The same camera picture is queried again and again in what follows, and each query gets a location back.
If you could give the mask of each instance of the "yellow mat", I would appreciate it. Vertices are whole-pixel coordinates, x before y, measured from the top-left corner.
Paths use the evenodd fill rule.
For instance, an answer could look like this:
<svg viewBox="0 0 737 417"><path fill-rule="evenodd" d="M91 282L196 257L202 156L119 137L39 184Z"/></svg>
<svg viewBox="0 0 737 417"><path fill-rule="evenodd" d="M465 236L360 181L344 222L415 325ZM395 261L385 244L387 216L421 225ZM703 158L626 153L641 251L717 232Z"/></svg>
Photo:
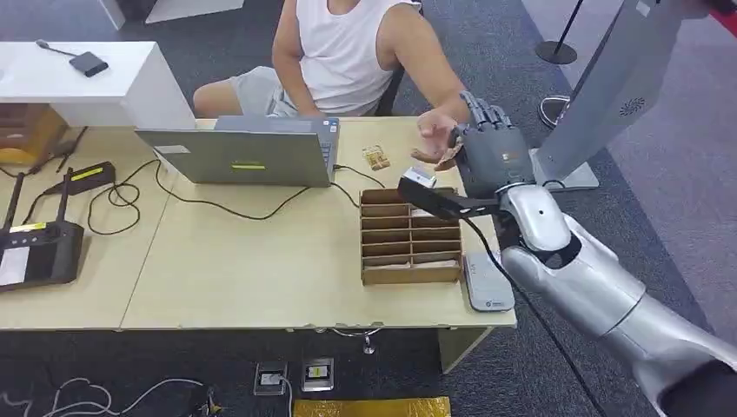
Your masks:
<svg viewBox="0 0 737 417"><path fill-rule="evenodd" d="M404 400L297 400L295 417L450 417L448 397Z"/></svg>

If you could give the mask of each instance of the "speaker grille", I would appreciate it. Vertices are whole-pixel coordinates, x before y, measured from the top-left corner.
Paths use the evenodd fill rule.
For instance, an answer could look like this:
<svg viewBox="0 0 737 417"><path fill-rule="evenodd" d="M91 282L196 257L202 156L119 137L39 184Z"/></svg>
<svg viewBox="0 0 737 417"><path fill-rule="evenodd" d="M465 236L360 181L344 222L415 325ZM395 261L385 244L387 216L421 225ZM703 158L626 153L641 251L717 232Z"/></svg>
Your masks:
<svg viewBox="0 0 737 417"><path fill-rule="evenodd" d="M624 103L620 108L620 116L626 117L631 116L645 107L645 99L642 97L633 98L632 100Z"/></svg>

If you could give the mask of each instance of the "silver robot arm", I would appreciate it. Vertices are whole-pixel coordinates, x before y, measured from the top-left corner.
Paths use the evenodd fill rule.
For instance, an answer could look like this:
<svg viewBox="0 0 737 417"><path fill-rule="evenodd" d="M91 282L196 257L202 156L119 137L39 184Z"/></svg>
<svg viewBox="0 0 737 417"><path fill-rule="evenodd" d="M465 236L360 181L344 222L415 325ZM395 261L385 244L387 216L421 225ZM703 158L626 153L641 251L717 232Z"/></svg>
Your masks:
<svg viewBox="0 0 737 417"><path fill-rule="evenodd" d="M694 378L708 383L706 379L718 375L723 387L725 381L734 384L737 349L647 295L645 285L620 265L617 255L563 214L546 189L512 188L501 197L501 208L515 217L527 243L527 248L501 252L501 264L509 275L541 294L581 333L625 363L660 415L684 411L669 409L674 395L680 397L676 400L692 395L694 401L706 401L693 398L692 389L677 389ZM546 266L539 256L561 251L568 251L568 256L561 255L554 267ZM734 407L734 399L720 399ZM732 414L724 409L721 415Z"/></svg>
<svg viewBox="0 0 737 417"><path fill-rule="evenodd" d="M472 198L436 192L414 169L399 194L443 219L492 215L506 274L611 350L660 415L737 415L737 348L647 295L611 249L534 183L524 139L503 110L461 97L473 120L455 129L463 140L455 160Z"/></svg>

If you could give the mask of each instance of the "laptop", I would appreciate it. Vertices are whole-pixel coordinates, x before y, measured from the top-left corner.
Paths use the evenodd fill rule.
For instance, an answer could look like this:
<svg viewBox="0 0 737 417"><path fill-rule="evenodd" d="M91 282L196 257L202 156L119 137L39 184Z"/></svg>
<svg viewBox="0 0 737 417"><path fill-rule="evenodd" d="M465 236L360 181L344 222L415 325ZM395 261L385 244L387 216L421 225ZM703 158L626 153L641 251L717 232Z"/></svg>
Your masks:
<svg viewBox="0 0 737 417"><path fill-rule="evenodd" d="M138 129L157 154L194 183L329 187L337 118L224 116L214 130Z"/></svg>

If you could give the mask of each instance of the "chair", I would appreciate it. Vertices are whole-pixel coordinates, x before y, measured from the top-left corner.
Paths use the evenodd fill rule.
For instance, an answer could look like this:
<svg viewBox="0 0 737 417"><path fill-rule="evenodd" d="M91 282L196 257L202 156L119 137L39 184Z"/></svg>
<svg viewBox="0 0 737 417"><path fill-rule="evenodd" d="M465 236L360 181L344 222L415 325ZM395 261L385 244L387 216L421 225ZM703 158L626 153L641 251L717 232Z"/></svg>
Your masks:
<svg viewBox="0 0 737 417"><path fill-rule="evenodd" d="M425 16L425 13L422 11L422 1L415 0L415 2L421 5L420 14ZM400 65L399 68L395 69L394 74L392 75L391 82L389 83L389 86L387 87L387 90L384 91L382 98L379 99L379 105L376 106L376 112L374 113L374 116L379 116L379 117L392 116L392 108L394 108L394 100L396 99L396 93L399 91L399 84L402 83L403 77L404 77L404 67Z"/></svg>

